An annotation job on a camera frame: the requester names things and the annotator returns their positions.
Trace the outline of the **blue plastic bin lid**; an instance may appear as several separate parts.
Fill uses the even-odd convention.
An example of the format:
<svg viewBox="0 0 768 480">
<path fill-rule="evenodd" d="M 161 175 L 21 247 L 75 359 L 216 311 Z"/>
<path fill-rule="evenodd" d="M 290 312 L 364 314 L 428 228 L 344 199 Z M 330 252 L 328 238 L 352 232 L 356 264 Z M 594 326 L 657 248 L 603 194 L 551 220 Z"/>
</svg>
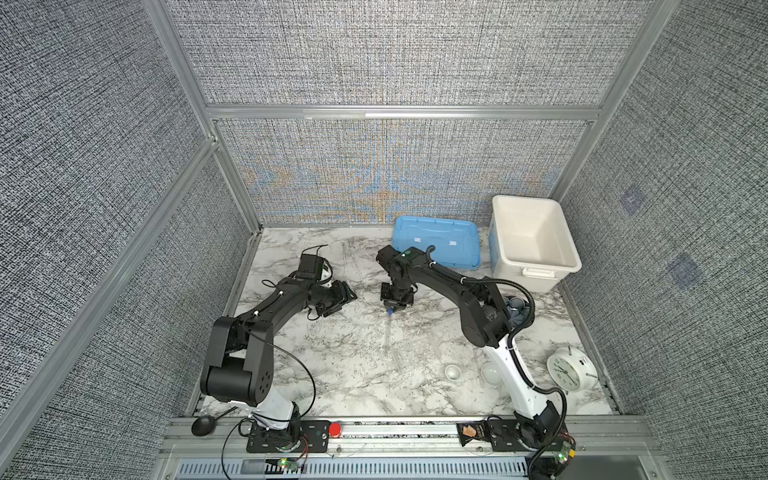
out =
<svg viewBox="0 0 768 480">
<path fill-rule="evenodd" d="M 401 216 L 395 221 L 392 246 L 400 251 L 415 247 L 453 269 L 475 270 L 481 264 L 479 229 L 470 221 Z"/>
</svg>

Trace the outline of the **small white round dish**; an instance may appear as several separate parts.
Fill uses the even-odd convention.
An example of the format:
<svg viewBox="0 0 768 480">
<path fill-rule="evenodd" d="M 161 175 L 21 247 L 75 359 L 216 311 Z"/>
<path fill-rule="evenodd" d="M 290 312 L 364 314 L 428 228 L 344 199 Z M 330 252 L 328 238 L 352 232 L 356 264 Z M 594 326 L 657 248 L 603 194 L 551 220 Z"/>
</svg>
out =
<svg viewBox="0 0 768 480">
<path fill-rule="evenodd" d="M 458 365 L 448 364 L 444 368 L 444 375 L 450 381 L 458 381 L 462 377 L 462 370 Z"/>
</svg>

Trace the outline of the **dark patterned ceramic bowl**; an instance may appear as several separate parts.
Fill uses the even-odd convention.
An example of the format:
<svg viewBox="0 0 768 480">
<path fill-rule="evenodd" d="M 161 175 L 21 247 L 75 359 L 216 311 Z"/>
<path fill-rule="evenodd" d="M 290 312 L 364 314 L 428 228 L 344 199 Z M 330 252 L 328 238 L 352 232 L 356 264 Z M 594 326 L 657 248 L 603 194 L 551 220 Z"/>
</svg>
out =
<svg viewBox="0 0 768 480">
<path fill-rule="evenodd" d="M 526 322 L 530 312 L 530 303 L 526 299 L 508 296 L 505 298 L 505 307 L 509 319 L 514 325 Z"/>
</svg>

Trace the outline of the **black round microphone puck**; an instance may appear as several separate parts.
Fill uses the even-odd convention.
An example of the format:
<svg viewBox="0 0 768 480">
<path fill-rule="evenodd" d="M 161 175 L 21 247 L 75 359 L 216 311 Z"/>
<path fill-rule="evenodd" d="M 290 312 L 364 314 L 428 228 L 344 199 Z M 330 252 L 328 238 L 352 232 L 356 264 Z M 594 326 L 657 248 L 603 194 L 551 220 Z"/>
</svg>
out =
<svg viewBox="0 0 768 480">
<path fill-rule="evenodd" d="M 212 434 L 217 427 L 218 420 L 212 415 L 204 415 L 196 418 L 190 431 L 193 436 L 203 437 Z"/>
</svg>

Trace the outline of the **white mortar bowl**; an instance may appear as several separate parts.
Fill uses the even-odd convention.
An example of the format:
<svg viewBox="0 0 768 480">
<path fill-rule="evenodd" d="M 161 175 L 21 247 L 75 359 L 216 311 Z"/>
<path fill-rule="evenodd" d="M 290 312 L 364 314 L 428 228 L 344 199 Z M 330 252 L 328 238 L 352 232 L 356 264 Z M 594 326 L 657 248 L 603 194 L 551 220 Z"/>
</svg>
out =
<svg viewBox="0 0 768 480">
<path fill-rule="evenodd" d="M 480 372 L 483 381 L 488 385 L 499 386 L 503 383 L 502 376 L 497 366 L 491 361 L 485 362 L 481 366 Z"/>
</svg>

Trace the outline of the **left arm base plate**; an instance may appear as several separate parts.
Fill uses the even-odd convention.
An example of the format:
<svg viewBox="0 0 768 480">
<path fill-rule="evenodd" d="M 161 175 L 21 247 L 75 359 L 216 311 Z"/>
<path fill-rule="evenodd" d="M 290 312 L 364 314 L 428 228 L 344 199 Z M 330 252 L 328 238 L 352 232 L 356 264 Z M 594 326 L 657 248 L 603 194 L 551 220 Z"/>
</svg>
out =
<svg viewBox="0 0 768 480">
<path fill-rule="evenodd" d="M 301 420 L 287 429 L 269 429 L 254 423 L 247 437 L 247 453 L 325 453 L 330 440 L 327 420 Z"/>
</svg>

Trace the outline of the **white plastic storage bin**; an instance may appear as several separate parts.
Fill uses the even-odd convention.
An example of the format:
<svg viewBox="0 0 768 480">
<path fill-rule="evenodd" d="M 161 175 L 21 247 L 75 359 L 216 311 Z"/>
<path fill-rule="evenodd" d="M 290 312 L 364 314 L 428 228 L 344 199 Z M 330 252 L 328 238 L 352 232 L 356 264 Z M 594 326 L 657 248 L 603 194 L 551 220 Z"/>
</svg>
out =
<svg viewBox="0 0 768 480">
<path fill-rule="evenodd" d="M 552 199 L 496 195 L 489 248 L 495 278 L 547 293 L 582 261 L 560 204 Z"/>
</svg>

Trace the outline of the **blue capped test tube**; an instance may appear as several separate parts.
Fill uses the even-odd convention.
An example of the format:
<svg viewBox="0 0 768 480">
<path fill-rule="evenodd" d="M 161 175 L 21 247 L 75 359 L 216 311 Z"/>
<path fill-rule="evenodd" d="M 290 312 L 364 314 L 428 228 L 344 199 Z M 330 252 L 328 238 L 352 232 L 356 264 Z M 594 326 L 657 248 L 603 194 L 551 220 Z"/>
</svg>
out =
<svg viewBox="0 0 768 480">
<path fill-rule="evenodd" d="M 387 310 L 387 318 L 385 322 L 385 334 L 384 334 L 384 352 L 386 355 L 389 355 L 392 347 L 393 317 L 394 317 L 394 310 L 392 308 L 389 308 Z"/>
</svg>

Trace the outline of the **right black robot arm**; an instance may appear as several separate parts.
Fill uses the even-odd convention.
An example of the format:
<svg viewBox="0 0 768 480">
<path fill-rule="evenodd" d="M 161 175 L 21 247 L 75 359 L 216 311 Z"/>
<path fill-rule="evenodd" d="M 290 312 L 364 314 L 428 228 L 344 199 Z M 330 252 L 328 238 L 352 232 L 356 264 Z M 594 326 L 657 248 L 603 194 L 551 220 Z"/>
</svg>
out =
<svg viewBox="0 0 768 480">
<path fill-rule="evenodd" d="M 474 278 L 440 265 L 431 257 L 433 250 L 385 246 L 378 251 L 376 261 L 389 276 L 381 286 L 383 304 L 393 312 L 412 306 L 420 285 L 450 300 L 459 310 L 465 338 L 486 353 L 501 375 L 521 444 L 548 449 L 565 426 L 567 400 L 558 387 L 536 385 L 518 352 L 515 337 L 535 320 L 532 295 L 513 281 Z"/>
</svg>

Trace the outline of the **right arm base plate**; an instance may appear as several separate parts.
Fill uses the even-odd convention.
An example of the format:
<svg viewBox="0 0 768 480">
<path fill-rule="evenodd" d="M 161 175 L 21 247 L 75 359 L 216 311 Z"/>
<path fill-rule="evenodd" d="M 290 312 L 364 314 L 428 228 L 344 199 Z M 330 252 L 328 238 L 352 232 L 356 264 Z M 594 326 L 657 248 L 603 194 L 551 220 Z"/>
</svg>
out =
<svg viewBox="0 0 768 480">
<path fill-rule="evenodd" d="M 491 417 L 486 420 L 490 443 L 494 452 L 529 452 L 530 448 L 520 436 L 516 419 Z"/>
</svg>

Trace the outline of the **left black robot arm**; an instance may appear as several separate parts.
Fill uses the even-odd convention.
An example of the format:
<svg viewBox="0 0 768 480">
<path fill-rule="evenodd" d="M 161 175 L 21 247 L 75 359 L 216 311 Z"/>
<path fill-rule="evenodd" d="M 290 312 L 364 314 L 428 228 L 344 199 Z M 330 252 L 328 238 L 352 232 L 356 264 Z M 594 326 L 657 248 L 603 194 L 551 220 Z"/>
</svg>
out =
<svg viewBox="0 0 768 480">
<path fill-rule="evenodd" d="M 254 432 L 264 433 L 278 450 L 298 446 L 301 413 L 295 402 L 272 388 L 275 335 L 297 313 L 313 309 L 327 317 L 357 298 L 333 278 L 330 262 L 319 254 L 300 255 L 297 270 L 272 285 L 257 306 L 222 316 L 212 326 L 200 377 L 201 393 L 249 409 Z"/>
</svg>

